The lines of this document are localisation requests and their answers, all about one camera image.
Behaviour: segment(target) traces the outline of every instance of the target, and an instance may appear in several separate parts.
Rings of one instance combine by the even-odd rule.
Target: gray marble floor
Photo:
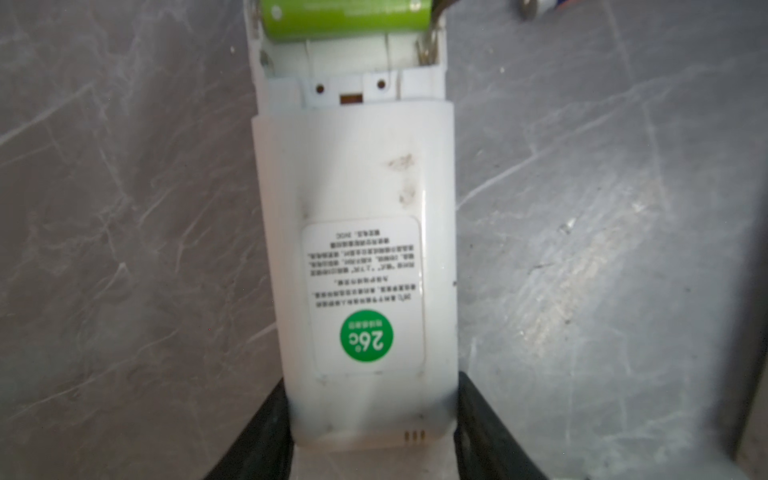
[[[768,3],[464,0],[449,38],[462,368],[554,477],[741,478]],[[0,0],[0,478],[199,478],[280,378],[255,113],[240,0]]]

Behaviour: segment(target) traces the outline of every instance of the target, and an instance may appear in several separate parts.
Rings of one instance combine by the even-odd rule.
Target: green circle
[[[392,324],[373,310],[354,312],[341,326],[341,346],[358,362],[375,362],[382,358],[394,339]]]

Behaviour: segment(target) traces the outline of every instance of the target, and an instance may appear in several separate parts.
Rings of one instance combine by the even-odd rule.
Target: sticker
[[[417,369],[423,364],[420,240],[413,217],[304,228],[310,326],[321,373]]]
[[[341,345],[358,362],[374,362],[392,346],[392,324],[373,310],[353,313],[341,327]]]

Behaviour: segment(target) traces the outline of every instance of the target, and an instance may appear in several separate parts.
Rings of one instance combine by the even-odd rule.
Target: brown rectangular hole
[[[341,101],[342,105],[361,104],[362,103],[362,94],[344,94],[344,95],[339,95],[339,100]]]

